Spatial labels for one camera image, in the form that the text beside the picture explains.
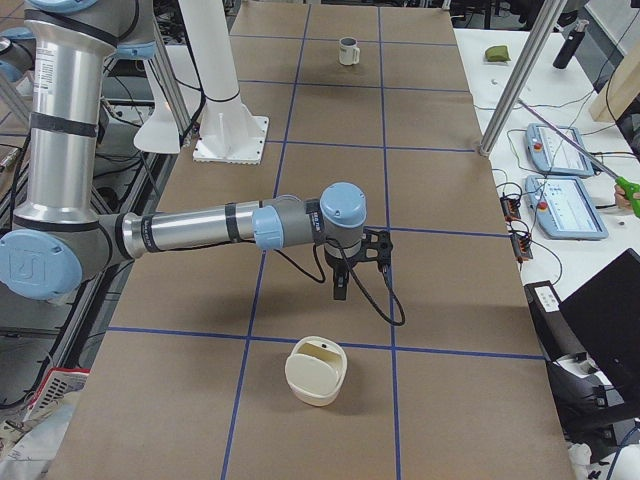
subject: white label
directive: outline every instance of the white label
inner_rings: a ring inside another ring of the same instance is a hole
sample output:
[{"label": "white label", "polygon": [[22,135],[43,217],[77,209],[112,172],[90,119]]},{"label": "white label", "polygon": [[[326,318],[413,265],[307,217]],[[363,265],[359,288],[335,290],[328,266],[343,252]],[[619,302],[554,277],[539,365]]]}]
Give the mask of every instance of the white label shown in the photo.
[{"label": "white label", "polygon": [[536,287],[535,290],[536,295],[538,295],[538,298],[540,299],[540,303],[542,303],[542,306],[547,313],[557,312],[560,310],[558,299],[553,294],[551,287]]},{"label": "white label", "polygon": [[57,48],[36,49],[36,71],[33,91],[53,95],[55,92],[54,78],[56,76]]}]

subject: white stand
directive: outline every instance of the white stand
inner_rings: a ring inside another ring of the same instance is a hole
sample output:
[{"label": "white stand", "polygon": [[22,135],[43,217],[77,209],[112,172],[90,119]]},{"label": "white stand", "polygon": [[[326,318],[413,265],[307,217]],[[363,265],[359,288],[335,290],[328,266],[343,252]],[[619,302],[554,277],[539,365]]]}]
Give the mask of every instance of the white stand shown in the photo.
[{"label": "white stand", "polygon": [[269,119],[252,116],[242,103],[222,2],[179,3],[207,96],[193,158],[260,163]]}]

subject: black monitor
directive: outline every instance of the black monitor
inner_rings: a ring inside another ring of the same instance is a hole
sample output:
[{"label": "black monitor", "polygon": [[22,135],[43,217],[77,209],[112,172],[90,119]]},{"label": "black monitor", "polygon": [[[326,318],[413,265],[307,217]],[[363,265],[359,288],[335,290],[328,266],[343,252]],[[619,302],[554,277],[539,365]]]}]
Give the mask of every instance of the black monitor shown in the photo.
[{"label": "black monitor", "polygon": [[622,398],[640,401],[640,256],[622,252],[560,311]]}]

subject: electronic device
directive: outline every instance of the electronic device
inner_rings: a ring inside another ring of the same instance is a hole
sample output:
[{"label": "electronic device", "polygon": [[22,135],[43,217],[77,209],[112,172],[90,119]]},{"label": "electronic device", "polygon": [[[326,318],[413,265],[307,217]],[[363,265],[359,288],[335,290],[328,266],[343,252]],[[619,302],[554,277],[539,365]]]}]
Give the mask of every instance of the electronic device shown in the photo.
[{"label": "electronic device", "polygon": [[[580,132],[575,127],[558,127],[584,148]],[[542,173],[559,175],[593,176],[591,161],[581,152],[559,137],[551,128],[532,123],[525,135],[527,155]]]},{"label": "electronic device", "polygon": [[549,238],[601,240],[609,236],[580,178],[530,175],[525,189],[537,222]]},{"label": "electronic device", "polygon": [[560,312],[620,395],[640,400],[640,255],[629,248],[560,303]]}]

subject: white desk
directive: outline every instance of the white desk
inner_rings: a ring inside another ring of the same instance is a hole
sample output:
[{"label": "white desk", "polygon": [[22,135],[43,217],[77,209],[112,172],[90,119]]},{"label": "white desk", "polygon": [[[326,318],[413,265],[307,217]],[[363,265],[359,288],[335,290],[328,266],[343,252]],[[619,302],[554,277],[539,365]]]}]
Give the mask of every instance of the white desk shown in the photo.
[{"label": "white desk", "polygon": [[[492,110],[482,108],[495,107],[500,99],[504,86],[513,71],[517,58],[522,51],[528,33],[486,30],[455,30],[462,55],[464,69],[467,74],[470,90],[474,98],[476,115],[480,128],[484,131],[489,123]],[[560,34],[552,34],[548,40],[536,66],[527,81],[521,98],[530,105],[561,105],[577,100],[592,90],[591,83],[574,58],[565,70],[552,66],[564,39]],[[484,52],[493,45],[507,45],[511,61],[508,66],[490,65],[484,61]],[[582,133],[592,132],[607,126],[591,120],[589,106],[596,94],[592,93],[582,108],[574,126]],[[563,108],[538,107],[536,110],[556,125],[569,125],[578,115],[584,101],[572,103]],[[504,170],[508,180],[524,187],[524,179],[531,172],[518,167],[516,158],[511,152],[507,139],[510,129],[525,129],[530,123],[539,123],[524,109],[514,110],[493,149],[490,159],[494,168]],[[524,146],[524,132],[512,132],[511,138],[525,168],[533,168],[527,159]],[[594,135],[584,137],[585,146],[590,151],[630,151],[629,146],[616,127],[609,128]],[[607,157],[606,164],[616,173],[630,181],[640,180],[640,165],[633,158]],[[502,172],[494,172],[496,184],[505,181]],[[584,181],[594,204],[608,205],[613,203],[613,180],[606,175],[592,177]],[[508,192],[515,192],[511,187]],[[531,210],[521,207],[523,220],[531,226],[533,215]],[[545,237],[539,226],[533,232],[533,239],[551,250],[562,260],[564,273],[555,288],[562,299],[573,293],[585,281],[601,270],[623,250],[640,247],[640,219],[626,210],[611,208],[599,210],[607,229],[609,238],[600,241],[550,240]],[[522,283],[527,284],[542,280],[555,281],[559,273],[559,265],[551,254],[537,245],[532,246],[533,260],[525,262],[521,272]]]}]

